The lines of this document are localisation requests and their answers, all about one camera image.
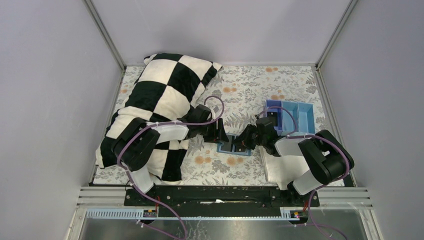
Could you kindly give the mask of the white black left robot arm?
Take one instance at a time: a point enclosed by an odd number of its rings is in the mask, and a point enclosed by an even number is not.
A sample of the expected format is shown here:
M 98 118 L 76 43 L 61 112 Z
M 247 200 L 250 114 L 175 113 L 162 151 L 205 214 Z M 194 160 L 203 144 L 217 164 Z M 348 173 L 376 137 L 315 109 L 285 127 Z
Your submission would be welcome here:
M 198 105 L 181 118 L 169 122 L 147 122 L 139 117 L 128 126 L 111 145 L 111 152 L 117 158 L 130 179 L 130 183 L 147 193 L 154 181 L 147 163 L 156 145 L 170 141 L 184 141 L 202 135 L 206 143 L 226 143 L 223 119 L 215 116 L 209 107 Z

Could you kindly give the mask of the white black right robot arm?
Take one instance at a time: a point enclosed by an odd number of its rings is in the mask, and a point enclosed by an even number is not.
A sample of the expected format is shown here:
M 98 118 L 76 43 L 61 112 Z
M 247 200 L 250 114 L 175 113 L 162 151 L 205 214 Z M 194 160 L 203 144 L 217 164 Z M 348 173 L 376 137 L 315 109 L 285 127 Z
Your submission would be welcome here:
M 352 156 L 328 130 L 312 135 L 294 132 L 282 135 L 269 117 L 258 118 L 254 125 L 247 125 L 233 144 L 247 150 L 261 146 L 267 157 L 299 157 L 308 169 L 287 184 L 287 190 L 294 196 L 305 196 L 343 179 L 355 165 Z

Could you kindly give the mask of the black credit card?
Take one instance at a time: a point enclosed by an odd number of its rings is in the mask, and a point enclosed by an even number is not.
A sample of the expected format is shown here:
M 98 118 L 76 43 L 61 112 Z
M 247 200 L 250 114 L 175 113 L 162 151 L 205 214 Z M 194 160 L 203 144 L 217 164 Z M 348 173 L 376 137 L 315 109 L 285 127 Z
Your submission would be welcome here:
M 227 152 L 232 153 L 234 151 L 234 145 L 233 145 L 233 139 L 235 138 L 235 135 L 227 135 L 229 142 L 223 142 L 219 146 L 219 152 Z

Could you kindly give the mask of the blue card holder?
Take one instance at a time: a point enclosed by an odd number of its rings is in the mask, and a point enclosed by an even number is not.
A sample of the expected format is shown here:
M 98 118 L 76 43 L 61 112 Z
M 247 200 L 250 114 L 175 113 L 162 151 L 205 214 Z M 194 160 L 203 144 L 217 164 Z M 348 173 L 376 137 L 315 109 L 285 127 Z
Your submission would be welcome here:
M 228 142 L 220 142 L 217 144 L 216 152 L 222 153 L 222 154 L 232 154 L 232 155 L 238 155 L 238 156 L 245 156 L 250 157 L 252 155 L 252 151 L 247 148 L 239 147 L 233 144 L 233 140 L 238 135 L 228 133 Z

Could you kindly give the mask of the dark grey credit card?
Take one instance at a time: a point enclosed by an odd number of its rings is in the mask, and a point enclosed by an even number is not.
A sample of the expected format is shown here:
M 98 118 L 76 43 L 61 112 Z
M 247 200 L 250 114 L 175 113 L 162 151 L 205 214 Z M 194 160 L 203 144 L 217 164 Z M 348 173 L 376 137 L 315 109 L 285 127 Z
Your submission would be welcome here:
M 236 155 L 241 155 L 241 156 L 251 155 L 251 151 L 249 149 L 245 148 L 244 146 L 237 146 L 237 145 L 234 145 L 234 153 Z

